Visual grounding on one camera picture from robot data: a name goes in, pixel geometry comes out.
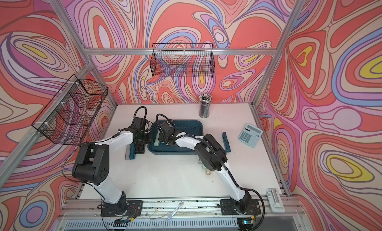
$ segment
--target colorful patterned wall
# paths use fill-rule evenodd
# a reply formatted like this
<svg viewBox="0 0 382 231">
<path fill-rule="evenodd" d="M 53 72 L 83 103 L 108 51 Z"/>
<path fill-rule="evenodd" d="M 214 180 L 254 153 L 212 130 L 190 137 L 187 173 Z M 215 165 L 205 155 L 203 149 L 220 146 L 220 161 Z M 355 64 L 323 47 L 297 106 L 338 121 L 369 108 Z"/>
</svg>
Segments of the colorful patterned wall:
<svg viewBox="0 0 382 231">
<path fill-rule="evenodd" d="M 84 62 L 48 0 L 0 0 L 0 161 Z M 105 130 L 112 105 L 103 103 L 87 140 Z M 61 175 L 75 147 L 41 137 L 0 189 L 0 230 L 48 230 L 78 184 Z M 65 168 L 69 175 L 74 157 Z"/>
<path fill-rule="evenodd" d="M 382 0 L 308 0 L 256 104 L 315 230 L 382 229 Z"/>
<path fill-rule="evenodd" d="M 294 0 L 61 0 L 85 46 L 276 47 Z"/>
<path fill-rule="evenodd" d="M 194 103 L 203 93 L 213 102 L 251 102 L 270 56 L 227 58 L 225 68 L 215 65 L 213 78 L 191 78 L 152 77 L 150 56 L 92 56 L 117 103 Z"/>
<path fill-rule="evenodd" d="M 86 47 L 274 48 L 294 0 L 61 0 Z M 117 103 L 251 102 L 270 56 L 216 56 L 214 78 L 152 78 L 150 56 L 93 56 Z"/>
</svg>

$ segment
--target dark blue plastic tray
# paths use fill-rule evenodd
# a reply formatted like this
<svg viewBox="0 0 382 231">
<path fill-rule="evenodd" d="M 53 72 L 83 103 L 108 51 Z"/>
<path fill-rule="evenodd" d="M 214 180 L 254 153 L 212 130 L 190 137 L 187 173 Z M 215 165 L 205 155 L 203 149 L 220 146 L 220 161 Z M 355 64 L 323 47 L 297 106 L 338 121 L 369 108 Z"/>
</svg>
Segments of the dark blue plastic tray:
<svg viewBox="0 0 382 231">
<path fill-rule="evenodd" d="M 182 130 L 187 134 L 202 136 L 203 134 L 203 125 L 198 120 L 174 120 L 175 130 Z M 152 125 L 152 140 L 153 142 L 147 145 L 147 148 L 150 152 L 156 155 L 196 155 L 194 150 L 185 148 L 185 147 L 171 147 L 166 146 L 165 143 L 161 142 L 158 147 L 154 146 L 155 138 L 158 133 L 158 124 L 154 122 Z"/>
</svg>

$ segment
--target swirling wallpaper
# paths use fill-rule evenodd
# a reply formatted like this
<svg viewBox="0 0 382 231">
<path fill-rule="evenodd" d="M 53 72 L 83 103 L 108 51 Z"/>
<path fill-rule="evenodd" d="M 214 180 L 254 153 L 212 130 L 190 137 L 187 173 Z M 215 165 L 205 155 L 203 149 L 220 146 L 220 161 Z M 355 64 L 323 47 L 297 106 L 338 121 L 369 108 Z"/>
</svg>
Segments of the swirling wallpaper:
<svg viewBox="0 0 382 231">
<path fill-rule="evenodd" d="M 61 0 L 86 47 L 275 48 L 294 0 Z M 213 78 L 152 78 L 150 56 L 93 56 L 117 103 L 251 102 L 270 56 L 216 56 Z"/>
<path fill-rule="evenodd" d="M 153 42 L 276 47 L 294 0 L 61 0 L 85 46 L 147 48 Z"/>
<path fill-rule="evenodd" d="M 308 0 L 256 104 L 316 230 L 382 230 L 382 0 Z"/>
<path fill-rule="evenodd" d="M 209 93 L 213 102 L 251 102 L 270 56 L 229 55 L 211 77 L 153 77 L 150 56 L 96 55 L 92 59 L 117 103 L 193 103 Z"/>
<path fill-rule="evenodd" d="M 0 0 L 0 15 L 1 163 L 84 61 L 48 0 Z M 99 139 L 113 109 L 105 100 L 87 140 Z M 78 186 L 61 175 L 75 148 L 37 141 L 0 189 L 1 231 L 49 229 Z M 68 175 L 74 159 L 65 166 Z"/>
</svg>

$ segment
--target wire mesh basket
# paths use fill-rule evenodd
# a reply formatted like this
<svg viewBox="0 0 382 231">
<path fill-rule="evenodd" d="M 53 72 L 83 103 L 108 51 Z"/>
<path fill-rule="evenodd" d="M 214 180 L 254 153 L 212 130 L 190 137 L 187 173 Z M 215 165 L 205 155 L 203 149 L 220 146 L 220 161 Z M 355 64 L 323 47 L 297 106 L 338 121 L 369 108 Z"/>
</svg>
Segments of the wire mesh basket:
<svg viewBox="0 0 382 231">
<path fill-rule="evenodd" d="M 213 77 L 212 43 L 153 43 L 152 76 Z"/>
<path fill-rule="evenodd" d="M 32 126 L 55 144 L 80 145 L 107 92 L 108 87 L 103 84 L 77 79 L 48 118 L 38 128 Z"/>
</svg>

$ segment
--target light blue calculator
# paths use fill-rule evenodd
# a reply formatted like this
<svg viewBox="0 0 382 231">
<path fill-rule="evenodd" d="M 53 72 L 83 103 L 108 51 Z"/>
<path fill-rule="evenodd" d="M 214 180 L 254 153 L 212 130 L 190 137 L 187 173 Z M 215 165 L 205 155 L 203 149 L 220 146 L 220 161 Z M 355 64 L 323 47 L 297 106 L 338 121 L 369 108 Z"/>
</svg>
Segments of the light blue calculator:
<svg viewBox="0 0 382 231">
<path fill-rule="evenodd" d="M 261 134 L 261 129 L 255 127 L 254 125 L 247 124 L 240 134 L 239 140 L 250 147 L 255 147 L 261 137 Z"/>
</svg>

